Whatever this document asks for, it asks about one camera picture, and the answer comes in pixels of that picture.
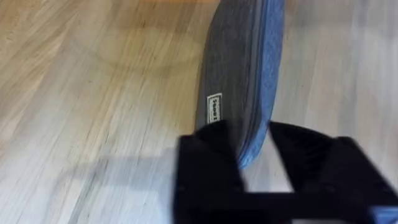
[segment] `wood grain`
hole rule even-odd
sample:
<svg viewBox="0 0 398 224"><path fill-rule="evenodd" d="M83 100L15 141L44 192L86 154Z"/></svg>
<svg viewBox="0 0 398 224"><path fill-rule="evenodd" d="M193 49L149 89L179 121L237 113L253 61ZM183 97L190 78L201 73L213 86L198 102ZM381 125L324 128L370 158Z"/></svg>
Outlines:
<svg viewBox="0 0 398 224"><path fill-rule="evenodd" d="M168 223L218 2L0 1L0 223ZM273 119L350 135L398 186L398 3L288 0ZM269 138L252 190L289 190Z"/></svg>
<svg viewBox="0 0 398 224"><path fill-rule="evenodd" d="M80 6L2 141L0 223L167 220L172 148L193 130L195 85L217 4Z"/></svg>

